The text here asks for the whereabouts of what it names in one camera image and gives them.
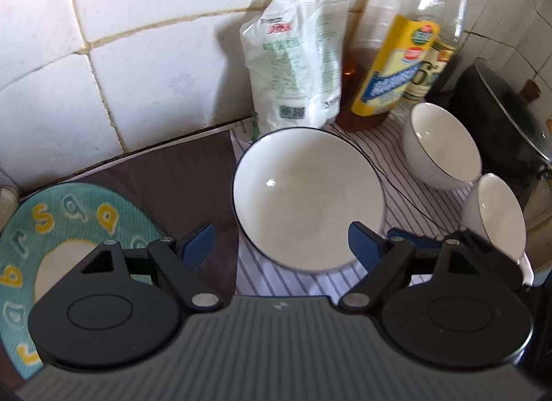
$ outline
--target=yellow bottle label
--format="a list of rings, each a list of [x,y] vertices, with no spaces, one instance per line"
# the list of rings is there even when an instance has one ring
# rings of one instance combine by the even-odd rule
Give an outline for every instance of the yellow bottle label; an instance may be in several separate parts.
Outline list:
[[[454,55],[455,50],[456,47],[436,40],[427,51],[418,72],[416,72],[404,94],[402,94],[401,100],[410,103],[421,101],[437,81],[439,75],[451,60],[452,55]]]
[[[418,71],[439,30],[435,22],[412,21],[396,15],[353,102],[353,113],[370,116],[391,110]]]

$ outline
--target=pot lid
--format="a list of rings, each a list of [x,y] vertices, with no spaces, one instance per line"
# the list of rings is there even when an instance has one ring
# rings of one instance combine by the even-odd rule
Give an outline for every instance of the pot lid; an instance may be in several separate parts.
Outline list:
[[[506,80],[490,68],[487,60],[476,58],[474,66],[492,98],[520,132],[523,139],[543,159],[549,163],[552,162],[552,139],[544,122],[535,118],[525,107],[523,99],[516,94]]]

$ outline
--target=plastic bag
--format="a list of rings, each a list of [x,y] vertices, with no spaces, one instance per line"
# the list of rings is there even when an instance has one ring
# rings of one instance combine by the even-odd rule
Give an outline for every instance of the plastic bag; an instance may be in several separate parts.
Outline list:
[[[273,0],[240,30],[261,135],[339,112],[349,0]]]

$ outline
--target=qr code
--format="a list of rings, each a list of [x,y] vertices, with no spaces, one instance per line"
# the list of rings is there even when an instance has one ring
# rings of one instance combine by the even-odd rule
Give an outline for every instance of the qr code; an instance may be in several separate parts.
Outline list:
[[[305,107],[280,105],[280,117],[284,119],[305,119]]]

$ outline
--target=tile wall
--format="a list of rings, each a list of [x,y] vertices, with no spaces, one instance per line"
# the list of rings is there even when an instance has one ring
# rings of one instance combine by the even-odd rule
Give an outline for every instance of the tile wall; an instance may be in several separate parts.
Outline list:
[[[0,0],[0,184],[31,190],[248,116],[238,30],[269,1]],[[471,0],[457,72],[484,55],[517,85],[538,73],[548,117],[551,22],[552,0]]]
[[[459,53],[459,66],[445,85],[453,89],[458,77],[475,57],[491,61],[515,89],[527,79],[542,95],[530,105],[542,121],[552,116],[552,0],[481,0],[482,9]]]

